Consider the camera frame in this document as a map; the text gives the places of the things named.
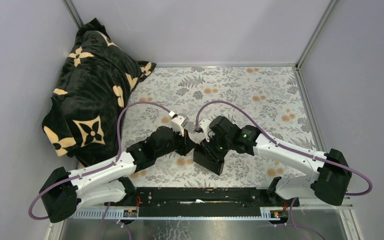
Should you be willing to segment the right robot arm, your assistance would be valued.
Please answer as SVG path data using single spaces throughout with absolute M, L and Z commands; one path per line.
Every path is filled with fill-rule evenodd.
M 224 116 L 201 120 L 196 129 L 204 133 L 204 140 L 194 149 L 193 160 L 218 176 L 229 151 L 279 161 L 303 173 L 298 177 L 275 177 L 266 193 L 271 205 L 302 197 L 342 205 L 352 177 L 349 170 L 341 167 L 348 165 L 342 152 L 306 149 L 276 139 L 252 125 L 240 128 Z

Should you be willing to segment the black paper box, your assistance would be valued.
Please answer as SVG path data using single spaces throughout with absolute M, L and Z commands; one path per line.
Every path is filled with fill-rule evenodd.
M 207 141 L 203 139 L 194 149 L 193 161 L 220 176 L 224 169 L 225 156 L 229 150 L 231 147 L 224 140 L 214 138 Z

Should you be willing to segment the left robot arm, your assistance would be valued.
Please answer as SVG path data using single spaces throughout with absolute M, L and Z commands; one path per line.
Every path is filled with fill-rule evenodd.
M 157 158 L 171 153 L 187 155 L 196 147 L 188 131 L 180 133 L 161 126 L 146 140 L 139 141 L 112 157 L 86 168 L 55 169 L 39 191 L 51 223 L 71 217 L 77 210 L 99 204 L 133 206 L 136 188 L 129 175 L 153 166 Z

